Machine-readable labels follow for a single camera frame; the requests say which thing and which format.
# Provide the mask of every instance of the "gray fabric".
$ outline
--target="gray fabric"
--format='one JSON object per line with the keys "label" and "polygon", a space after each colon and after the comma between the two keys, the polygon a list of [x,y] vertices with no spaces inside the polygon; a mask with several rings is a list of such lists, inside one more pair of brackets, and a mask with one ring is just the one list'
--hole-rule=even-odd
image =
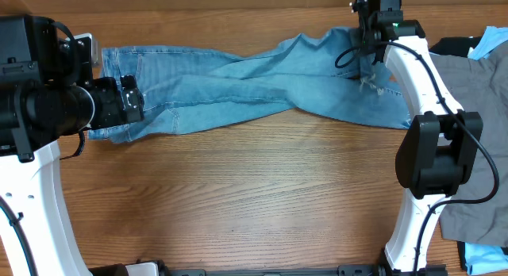
{"label": "gray fabric", "polygon": [[[481,142],[499,170],[501,186],[491,201],[480,205],[448,205],[441,214],[443,237],[469,243],[508,246],[508,42],[488,59],[433,56],[444,84],[467,111],[483,119]],[[492,172],[478,151],[469,182],[455,199],[476,199],[492,190]]]}

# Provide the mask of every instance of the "jeans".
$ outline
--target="jeans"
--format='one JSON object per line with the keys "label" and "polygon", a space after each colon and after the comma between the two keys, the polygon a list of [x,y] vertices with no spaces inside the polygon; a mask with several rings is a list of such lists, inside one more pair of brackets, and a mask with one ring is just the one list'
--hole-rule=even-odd
{"label": "jeans", "polygon": [[321,39],[300,34],[247,58],[187,47],[105,48],[102,75],[117,81],[136,76],[145,119],[89,131],[89,138],[120,143],[151,133],[187,134],[293,108],[360,125],[408,128],[406,102],[383,64],[372,66],[369,56],[335,68],[353,35],[346,28]]}

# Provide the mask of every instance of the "light blue fabric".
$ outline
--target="light blue fabric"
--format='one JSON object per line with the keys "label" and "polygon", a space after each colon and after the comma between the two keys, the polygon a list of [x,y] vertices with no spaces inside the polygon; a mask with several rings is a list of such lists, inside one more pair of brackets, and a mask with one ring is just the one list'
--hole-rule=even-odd
{"label": "light blue fabric", "polygon": [[500,247],[466,243],[464,257],[470,275],[508,269],[508,256]]}
{"label": "light blue fabric", "polygon": [[475,50],[469,53],[468,58],[475,60],[488,58],[492,50],[507,41],[508,28],[487,26],[487,29],[485,29],[485,33],[483,34],[478,46],[476,46]]}
{"label": "light blue fabric", "polygon": [[89,137],[118,143],[150,133],[186,134],[295,107],[362,125],[408,128],[407,105],[384,65],[372,66],[371,56],[334,67],[352,46],[351,35],[345,28],[321,39],[301,34],[248,58],[187,47],[105,48],[102,75],[117,81],[136,76],[145,119],[90,131]]}

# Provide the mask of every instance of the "denim fabric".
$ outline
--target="denim fabric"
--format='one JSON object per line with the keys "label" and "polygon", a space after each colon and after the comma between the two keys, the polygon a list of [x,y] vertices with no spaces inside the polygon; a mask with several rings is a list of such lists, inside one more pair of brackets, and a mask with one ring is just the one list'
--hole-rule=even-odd
{"label": "denim fabric", "polygon": [[366,57],[334,67],[352,46],[351,35],[345,28],[321,39],[301,34],[247,58],[187,47],[105,48],[102,75],[117,81],[136,76],[145,119],[90,131],[89,137],[119,143],[150,133],[186,134],[295,107],[361,125],[408,128],[407,105],[382,64],[372,66],[373,57]]}
{"label": "denim fabric", "polygon": [[466,243],[464,257],[470,275],[508,269],[508,256],[500,247]]}
{"label": "denim fabric", "polygon": [[482,40],[478,46],[469,53],[469,59],[482,59],[488,58],[492,50],[496,49],[499,45],[508,41],[508,28],[497,28],[494,26],[487,26]]}

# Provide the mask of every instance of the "blue jeans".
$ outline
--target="blue jeans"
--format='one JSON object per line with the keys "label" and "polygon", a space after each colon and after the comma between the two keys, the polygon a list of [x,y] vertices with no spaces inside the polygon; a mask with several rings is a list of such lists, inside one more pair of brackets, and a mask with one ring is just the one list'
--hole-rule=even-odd
{"label": "blue jeans", "polygon": [[103,49],[102,75],[117,81],[136,76],[145,119],[90,131],[89,137],[119,143],[150,133],[187,134],[293,108],[361,125],[408,128],[407,105],[384,65],[372,66],[373,57],[365,57],[335,68],[335,59],[352,46],[351,35],[346,28],[331,29],[321,39],[301,34],[247,58],[172,46]]}

